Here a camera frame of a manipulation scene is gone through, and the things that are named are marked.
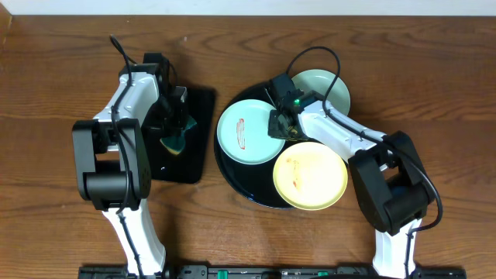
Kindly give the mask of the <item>green yellow sponge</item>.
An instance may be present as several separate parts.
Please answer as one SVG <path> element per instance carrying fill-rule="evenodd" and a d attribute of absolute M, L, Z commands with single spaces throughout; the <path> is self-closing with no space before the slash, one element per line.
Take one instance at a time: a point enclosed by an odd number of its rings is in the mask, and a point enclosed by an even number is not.
<path fill-rule="evenodd" d="M 186 146 L 185 133 L 196 125 L 197 122 L 191 116 L 188 116 L 185 127 L 177 135 L 161 138 L 160 143 L 169 153 L 177 156 Z"/>

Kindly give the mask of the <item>light blue plate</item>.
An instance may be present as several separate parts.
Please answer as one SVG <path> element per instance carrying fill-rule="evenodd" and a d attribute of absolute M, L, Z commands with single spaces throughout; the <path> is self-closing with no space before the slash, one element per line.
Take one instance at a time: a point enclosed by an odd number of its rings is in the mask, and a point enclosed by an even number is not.
<path fill-rule="evenodd" d="M 241 164 L 266 163 L 283 149 L 285 141 L 268 136 L 271 104 L 245 99 L 230 105 L 220 116 L 216 134 L 222 151 Z"/>

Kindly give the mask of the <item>yellow plate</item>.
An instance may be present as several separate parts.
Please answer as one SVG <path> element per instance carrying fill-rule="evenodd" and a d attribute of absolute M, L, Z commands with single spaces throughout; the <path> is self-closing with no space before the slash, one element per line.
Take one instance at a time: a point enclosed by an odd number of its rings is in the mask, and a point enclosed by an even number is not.
<path fill-rule="evenodd" d="M 277 193 L 295 208 L 322 210 L 344 194 L 348 173 L 343 159 L 321 143 L 288 147 L 276 160 L 273 181 Z"/>

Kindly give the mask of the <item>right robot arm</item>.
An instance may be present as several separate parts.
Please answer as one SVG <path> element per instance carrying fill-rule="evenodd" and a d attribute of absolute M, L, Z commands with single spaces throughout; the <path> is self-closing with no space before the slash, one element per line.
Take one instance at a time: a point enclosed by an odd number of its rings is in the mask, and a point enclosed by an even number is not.
<path fill-rule="evenodd" d="M 387 135 L 350 119 L 328 101 L 296 99 L 270 111 L 268 135 L 316 143 L 350 170 L 356 199 L 375 229 L 373 268 L 377 275 L 410 278 L 417 233 L 437 226 L 443 214 L 422 224 L 428 206 L 441 202 L 410 137 Z"/>

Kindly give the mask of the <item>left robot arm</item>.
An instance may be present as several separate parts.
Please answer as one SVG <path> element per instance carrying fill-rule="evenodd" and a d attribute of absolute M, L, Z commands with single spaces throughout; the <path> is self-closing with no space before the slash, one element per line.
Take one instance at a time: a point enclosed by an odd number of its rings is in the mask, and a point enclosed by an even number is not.
<path fill-rule="evenodd" d="M 162 275 L 167 255 L 147 201 L 152 171 L 145 135 L 178 155 L 194 125 L 186 88 L 169 82 L 174 72 L 168 61 L 127 64 L 105 108 L 72 128 L 80 196 L 110 221 L 128 260 L 125 275 L 135 278 Z"/>

